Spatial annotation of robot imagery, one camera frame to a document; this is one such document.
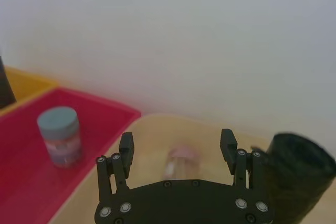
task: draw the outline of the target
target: yellow tray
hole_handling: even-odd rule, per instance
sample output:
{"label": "yellow tray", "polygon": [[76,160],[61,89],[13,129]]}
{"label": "yellow tray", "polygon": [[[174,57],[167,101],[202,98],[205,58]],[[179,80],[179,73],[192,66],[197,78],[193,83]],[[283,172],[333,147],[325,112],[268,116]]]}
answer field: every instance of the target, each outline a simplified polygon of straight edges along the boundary
{"label": "yellow tray", "polygon": [[6,66],[5,71],[16,103],[1,109],[0,116],[57,87],[57,83],[52,80],[16,68]]}

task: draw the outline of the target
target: black object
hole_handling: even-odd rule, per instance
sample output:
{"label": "black object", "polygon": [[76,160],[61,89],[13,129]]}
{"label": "black object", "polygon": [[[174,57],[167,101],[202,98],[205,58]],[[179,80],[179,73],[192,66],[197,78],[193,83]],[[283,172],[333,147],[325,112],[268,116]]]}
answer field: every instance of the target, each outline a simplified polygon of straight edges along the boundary
{"label": "black object", "polygon": [[11,85],[7,80],[5,67],[0,57],[0,109],[16,102]]}
{"label": "black object", "polygon": [[336,164],[309,139],[283,133],[262,154],[266,184],[275,207],[273,224],[298,224],[333,182]]}
{"label": "black object", "polygon": [[[124,133],[119,153],[97,158],[99,204],[97,224],[196,224],[271,223],[274,209],[267,197],[262,158],[258,153],[237,150],[231,130],[222,130],[223,156],[234,175],[233,185],[205,180],[166,180],[129,189],[126,178],[134,153],[132,133]],[[246,170],[249,188],[246,188]],[[117,191],[112,194],[110,175]],[[267,209],[258,210],[259,203]]]}

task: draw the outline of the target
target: screw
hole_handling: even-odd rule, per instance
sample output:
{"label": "screw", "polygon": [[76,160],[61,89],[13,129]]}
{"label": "screw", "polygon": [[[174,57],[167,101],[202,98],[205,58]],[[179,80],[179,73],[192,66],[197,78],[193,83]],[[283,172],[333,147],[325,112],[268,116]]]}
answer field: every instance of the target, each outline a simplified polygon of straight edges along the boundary
{"label": "screw", "polygon": [[97,162],[101,163],[105,160],[105,157],[98,157],[97,158]]}
{"label": "screw", "polygon": [[252,214],[247,214],[245,218],[248,223],[255,223],[257,221],[257,218]]}
{"label": "screw", "polygon": [[114,224],[122,224],[122,219],[115,219]]}
{"label": "screw", "polygon": [[200,184],[200,183],[199,183],[197,180],[194,180],[194,181],[193,181],[193,186],[199,186],[199,184]]}
{"label": "screw", "polygon": [[238,151],[238,154],[239,154],[239,155],[245,155],[245,151],[243,151],[243,150],[239,150],[239,151]]}
{"label": "screw", "polygon": [[132,208],[131,203],[125,202],[125,203],[121,204],[120,211],[121,212],[128,212],[129,210],[131,210],[131,208]]}
{"label": "screw", "polygon": [[99,215],[100,215],[100,217],[106,217],[106,216],[110,215],[111,212],[112,212],[112,210],[111,210],[110,207],[103,207],[100,210]]}
{"label": "screw", "polygon": [[171,186],[172,186],[172,183],[171,183],[170,181],[165,181],[165,182],[163,183],[163,186],[164,186],[164,187],[171,187]]}
{"label": "screw", "polygon": [[257,206],[259,211],[262,211],[262,212],[267,212],[268,211],[268,206],[265,203],[263,203],[262,201],[258,201],[256,203],[256,206]]}
{"label": "screw", "polygon": [[117,153],[117,154],[114,154],[114,155],[112,156],[112,158],[115,159],[115,160],[118,159],[119,157],[120,157],[120,154],[118,154],[118,153]]}
{"label": "screw", "polygon": [[247,208],[247,202],[244,199],[236,199],[236,206],[245,209]]}

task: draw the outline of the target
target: plastic tray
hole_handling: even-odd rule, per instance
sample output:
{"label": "plastic tray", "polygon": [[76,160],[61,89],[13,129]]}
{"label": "plastic tray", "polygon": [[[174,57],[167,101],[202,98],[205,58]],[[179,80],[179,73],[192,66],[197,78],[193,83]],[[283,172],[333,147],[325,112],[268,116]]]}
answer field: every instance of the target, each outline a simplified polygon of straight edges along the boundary
{"label": "plastic tray", "polygon": [[1,109],[0,116],[39,97],[41,94],[46,93],[57,86],[57,83],[52,80],[12,67],[6,66],[5,71],[17,102]]}
{"label": "plastic tray", "polygon": [[[54,106],[77,111],[83,158],[56,168],[37,127]],[[128,106],[86,93],[55,89],[0,118],[0,222],[47,223],[118,136],[140,117]]]}

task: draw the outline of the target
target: wooden table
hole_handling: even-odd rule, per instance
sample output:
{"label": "wooden table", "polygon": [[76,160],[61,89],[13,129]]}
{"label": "wooden table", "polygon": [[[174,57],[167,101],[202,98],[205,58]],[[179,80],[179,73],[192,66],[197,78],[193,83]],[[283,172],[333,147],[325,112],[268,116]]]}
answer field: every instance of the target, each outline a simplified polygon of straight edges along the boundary
{"label": "wooden table", "polygon": [[[130,177],[130,188],[158,182],[162,174],[168,151],[177,144],[193,146],[201,154],[201,178],[213,182],[232,184],[226,162],[219,148],[221,129],[225,125],[210,125],[179,116],[155,114],[134,122],[127,131],[133,132],[134,159]],[[269,141],[234,131],[238,147],[250,151],[251,145],[267,149]],[[119,140],[111,146],[106,156],[118,152]],[[115,191],[114,179],[111,180]],[[52,224],[94,224],[98,204],[97,171],[94,167],[72,196],[52,218]],[[302,224],[336,223],[336,183],[325,193],[315,209]]]}

